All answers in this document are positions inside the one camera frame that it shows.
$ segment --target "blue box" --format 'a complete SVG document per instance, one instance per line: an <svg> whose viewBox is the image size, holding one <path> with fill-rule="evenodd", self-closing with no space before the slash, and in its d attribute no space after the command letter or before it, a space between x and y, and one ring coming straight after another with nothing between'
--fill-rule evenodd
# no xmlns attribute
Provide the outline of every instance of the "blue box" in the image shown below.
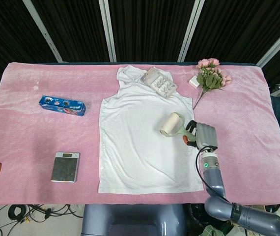
<svg viewBox="0 0 280 236"><path fill-rule="evenodd" d="M84 103L76 100L43 95L39 105L45 110L62 112L76 116L83 116L85 113Z"/></svg>

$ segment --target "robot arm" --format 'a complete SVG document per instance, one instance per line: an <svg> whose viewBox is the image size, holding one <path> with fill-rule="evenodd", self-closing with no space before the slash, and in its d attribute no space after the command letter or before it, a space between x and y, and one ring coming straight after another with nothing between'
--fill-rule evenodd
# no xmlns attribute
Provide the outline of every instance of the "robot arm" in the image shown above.
<svg viewBox="0 0 280 236"><path fill-rule="evenodd" d="M205 182L216 191L206 188L210 197L205 202L209 215L220 220L231 220L241 227L265 236L280 236L280 217L249 206L230 203L225 199L225 189L220 166L214 150L217 148L217 137L214 127L197 123L196 142L190 143L201 152L201 167Z"/></svg>

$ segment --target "flower stem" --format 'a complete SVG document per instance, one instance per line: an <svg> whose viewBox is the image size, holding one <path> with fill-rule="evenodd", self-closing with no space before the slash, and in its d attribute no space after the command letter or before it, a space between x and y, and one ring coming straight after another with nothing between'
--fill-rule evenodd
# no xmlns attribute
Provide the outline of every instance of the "flower stem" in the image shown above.
<svg viewBox="0 0 280 236"><path fill-rule="evenodd" d="M194 109L196 108L196 106L198 105L200 99L204 96L205 93L206 93L206 91L203 89L203 90L202 90L202 93L201 93L201 95L200 95L200 97L199 97L199 99L198 99L198 101L197 101L196 104L194 105Z"/></svg>

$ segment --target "lint roller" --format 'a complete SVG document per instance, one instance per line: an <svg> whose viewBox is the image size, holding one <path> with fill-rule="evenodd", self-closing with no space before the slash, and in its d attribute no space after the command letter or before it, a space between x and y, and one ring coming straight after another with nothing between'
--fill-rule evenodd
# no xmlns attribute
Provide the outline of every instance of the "lint roller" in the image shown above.
<svg viewBox="0 0 280 236"><path fill-rule="evenodd" d="M196 137L185 129L184 124L185 117L178 112L173 112L160 128L160 132L166 137L173 137L176 134L182 134L186 135L189 141L196 141Z"/></svg>

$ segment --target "pink fleece blanket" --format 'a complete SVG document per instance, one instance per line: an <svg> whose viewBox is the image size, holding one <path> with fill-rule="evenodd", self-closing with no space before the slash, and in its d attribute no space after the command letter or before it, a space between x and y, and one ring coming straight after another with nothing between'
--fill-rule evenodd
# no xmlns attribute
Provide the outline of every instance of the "pink fleece blanket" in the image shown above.
<svg viewBox="0 0 280 236"><path fill-rule="evenodd" d="M99 112L117 93L116 73L126 65L11 63L0 84L0 204L203 203L205 191L178 194L100 194ZM151 65L134 65L149 69ZM183 96L195 66L159 65L170 71ZM241 204L280 203L280 129L259 67L222 66L233 82L206 94L195 118L215 127L226 196ZM43 110L42 95L83 101L83 117ZM57 151L81 154L76 183L51 182Z"/></svg>

